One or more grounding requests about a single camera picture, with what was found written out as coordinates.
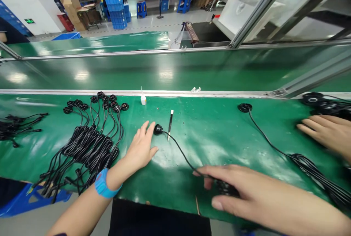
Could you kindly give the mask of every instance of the stacked blue crates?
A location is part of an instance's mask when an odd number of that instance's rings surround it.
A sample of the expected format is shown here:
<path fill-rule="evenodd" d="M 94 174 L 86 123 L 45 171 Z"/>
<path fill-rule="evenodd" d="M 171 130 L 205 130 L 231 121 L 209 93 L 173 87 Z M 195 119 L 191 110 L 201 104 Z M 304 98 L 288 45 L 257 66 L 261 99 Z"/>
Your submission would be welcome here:
<path fill-rule="evenodd" d="M 17 29 L 24 36 L 32 36 L 32 33 L 27 29 L 26 26 L 16 17 L 15 14 L 10 11 L 10 9 L 0 0 L 0 17 L 11 24 L 15 29 Z"/>
<path fill-rule="evenodd" d="M 127 22 L 131 22 L 132 16 L 131 16 L 131 12 L 129 11 L 128 3 L 124 4 L 124 14 L 125 14 L 125 19 L 127 20 Z"/>
<path fill-rule="evenodd" d="M 127 19 L 124 13 L 123 0 L 106 0 L 110 12 L 112 26 L 115 30 L 123 30 L 127 27 Z"/>

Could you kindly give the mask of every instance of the exit sign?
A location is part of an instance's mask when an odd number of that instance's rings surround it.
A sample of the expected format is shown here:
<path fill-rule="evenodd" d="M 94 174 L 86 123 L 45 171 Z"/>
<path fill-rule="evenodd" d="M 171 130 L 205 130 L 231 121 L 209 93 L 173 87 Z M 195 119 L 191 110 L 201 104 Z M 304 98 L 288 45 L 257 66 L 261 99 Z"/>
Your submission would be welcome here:
<path fill-rule="evenodd" d="M 25 21 L 26 21 L 27 23 L 29 23 L 29 24 L 35 23 L 34 20 L 32 20 L 32 19 L 25 19 Z"/>

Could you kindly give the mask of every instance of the floor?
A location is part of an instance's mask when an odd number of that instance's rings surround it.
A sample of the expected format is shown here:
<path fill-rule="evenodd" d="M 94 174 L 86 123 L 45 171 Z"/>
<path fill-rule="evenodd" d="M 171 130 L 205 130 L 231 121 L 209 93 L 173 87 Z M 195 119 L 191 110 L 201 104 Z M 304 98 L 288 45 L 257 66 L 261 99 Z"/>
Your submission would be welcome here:
<path fill-rule="evenodd" d="M 159 15 L 158 5 L 159 0 L 147 0 L 147 13 L 144 19 L 136 17 L 136 3 L 140 0 L 128 0 L 129 10 L 131 11 L 132 21 L 128 23 L 128 26 L 124 30 L 114 30 L 111 22 L 104 21 L 97 27 L 89 28 L 89 31 L 81 32 L 81 36 L 84 38 L 88 37 L 99 37 L 99 36 L 110 36 L 127 33 L 140 33 L 144 31 L 168 31 L 169 33 L 169 47 L 170 49 L 179 48 L 179 45 L 173 43 L 174 39 L 178 36 L 182 28 L 182 21 L 186 20 L 192 23 L 196 22 L 209 22 L 213 14 L 220 14 L 223 7 L 218 6 L 215 11 L 208 12 L 199 8 L 191 7 L 189 12 L 182 14 L 177 13 L 178 1 L 170 0 L 169 10 L 162 12 L 162 19 L 157 19 Z M 58 34 L 43 34 L 30 38 L 30 41 L 50 41 L 57 37 Z"/>
<path fill-rule="evenodd" d="M 136 5 L 139 0 L 128 0 L 130 11 L 132 14 L 132 21 L 128 23 L 128 27 L 124 30 L 114 30 L 111 22 L 104 21 L 99 28 L 92 27 L 89 31 L 81 32 L 82 37 L 99 37 L 110 36 L 126 33 L 139 33 L 144 31 L 168 31 L 169 46 L 172 49 L 179 47 L 173 43 L 174 39 L 179 35 L 182 27 L 182 21 L 208 22 L 211 20 L 214 13 L 220 14 L 222 8 L 218 7 L 214 12 L 206 12 L 199 8 L 190 8 L 186 14 L 177 13 L 178 0 L 170 0 L 170 7 L 167 12 L 163 12 L 164 18 L 157 19 L 159 15 L 158 3 L 159 0 L 147 0 L 148 16 L 144 19 L 137 19 L 136 9 L 131 5 Z M 57 37 L 59 34 L 43 34 L 40 36 L 31 37 L 30 41 L 49 41 Z M 17 236 L 28 235 L 37 236 L 44 235 L 59 216 L 73 203 L 78 197 L 73 194 L 68 202 L 58 202 L 54 205 L 46 206 L 33 210 L 31 212 L 23 213 L 12 218 L 0 219 L 0 231 L 2 235 Z M 110 204 L 98 222 L 92 236 L 107 235 L 110 227 L 112 204 Z M 213 236 L 231 236 L 235 235 L 234 227 L 230 223 L 211 220 L 211 230 Z"/>

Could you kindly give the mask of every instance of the round black connector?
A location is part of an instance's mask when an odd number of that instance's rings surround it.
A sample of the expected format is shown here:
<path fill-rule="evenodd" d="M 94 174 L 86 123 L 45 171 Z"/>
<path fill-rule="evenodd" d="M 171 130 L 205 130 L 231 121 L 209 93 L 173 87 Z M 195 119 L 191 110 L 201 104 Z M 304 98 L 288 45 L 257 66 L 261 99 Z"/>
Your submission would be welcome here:
<path fill-rule="evenodd" d="M 75 104 L 76 106 L 80 106 L 82 103 L 83 103 L 83 102 L 82 102 L 81 100 L 78 100 L 78 99 L 76 99 L 76 100 L 74 101 L 74 104 Z"/>
<path fill-rule="evenodd" d="M 65 107 L 65 108 L 63 108 L 63 112 L 65 114 L 70 114 L 70 113 L 72 113 L 72 110 L 69 107 Z"/>
<path fill-rule="evenodd" d="M 117 97 L 115 95 L 110 95 L 109 100 L 110 102 L 115 102 L 117 100 Z"/>
<path fill-rule="evenodd" d="M 89 106 L 88 106 L 88 104 L 80 104 L 79 108 L 82 109 L 83 111 L 85 111 L 89 108 Z"/>
<path fill-rule="evenodd" d="M 154 135 L 160 135 L 163 133 L 163 128 L 160 124 L 157 124 L 155 125 L 155 128 L 154 128 Z"/>
<path fill-rule="evenodd" d="M 73 101 L 70 100 L 70 101 L 67 102 L 67 107 L 68 108 L 72 108 L 73 106 L 74 106 L 74 102 Z"/>
<path fill-rule="evenodd" d="M 100 91 L 100 92 L 98 92 L 97 96 L 98 96 L 99 99 L 101 99 L 101 98 L 103 98 L 105 96 L 105 94 Z"/>
<path fill-rule="evenodd" d="M 121 106 L 119 104 L 117 104 L 116 106 L 112 107 L 112 110 L 116 113 L 118 113 L 121 109 Z"/>
<path fill-rule="evenodd" d="M 102 104 L 102 107 L 103 107 L 105 110 L 107 110 L 107 109 L 109 109 L 109 108 L 111 107 L 111 105 L 110 105 L 109 102 L 104 102 L 104 103 Z"/>
<path fill-rule="evenodd" d="M 90 100 L 91 100 L 92 103 L 97 103 L 98 102 L 98 98 L 96 96 L 90 97 Z"/>
<path fill-rule="evenodd" d="M 121 110 L 122 110 L 122 111 L 126 111 L 126 110 L 128 110 L 128 109 L 129 109 L 129 104 L 123 103 L 123 104 L 121 105 Z"/>
<path fill-rule="evenodd" d="M 104 102 L 107 102 L 107 101 L 109 100 L 109 96 L 108 96 L 108 95 L 104 95 L 104 96 L 102 97 L 102 100 L 103 100 Z"/>
<path fill-rule="evenodd" d="M 247 104 L 247 103 L 242 103 L 238 105 L 238 109 L 242 111 L 243 113 L 248 113 L 249 111 L 252 110 L 252 105 Z"/>

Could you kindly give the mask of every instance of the blue wristband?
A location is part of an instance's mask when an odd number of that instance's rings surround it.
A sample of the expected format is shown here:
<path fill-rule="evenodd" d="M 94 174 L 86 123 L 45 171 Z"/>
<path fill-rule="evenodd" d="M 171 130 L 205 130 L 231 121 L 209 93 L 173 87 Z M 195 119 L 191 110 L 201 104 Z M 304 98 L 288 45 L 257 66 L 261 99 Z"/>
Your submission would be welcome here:
<path fill-rule="evenodd" d="M 120 186 L 118 190 L 114 190 L 114 191 L 109 190 L 106 184 L 107 171 L 108 169 L 105 168 L 98 174 L 95 180 L 95 189 L 97 193 L 103 196 L 104 198 L 113 198 L 114 196 L 117 195 L 117 193 L 119 192 L 123 184 Z"/>

